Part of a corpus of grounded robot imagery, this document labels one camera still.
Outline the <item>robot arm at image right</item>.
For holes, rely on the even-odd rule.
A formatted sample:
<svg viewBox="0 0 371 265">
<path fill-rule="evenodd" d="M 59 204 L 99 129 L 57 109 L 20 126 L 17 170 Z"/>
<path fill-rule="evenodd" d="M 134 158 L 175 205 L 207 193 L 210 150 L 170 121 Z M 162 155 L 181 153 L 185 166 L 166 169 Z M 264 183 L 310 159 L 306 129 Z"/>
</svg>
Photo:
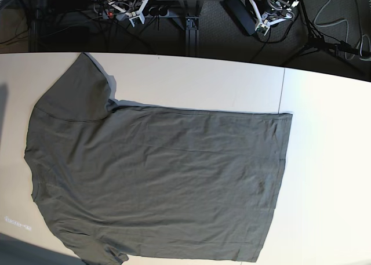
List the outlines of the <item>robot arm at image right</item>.
<svg viewBox="0 0 371 265">
<path fill-rule="evenodd" d="M 255 28 L 270 28 L 295 17 L 293 9 L 300 0 L 246 0 L 246 7 L 255 21 Z"/>
</svg>

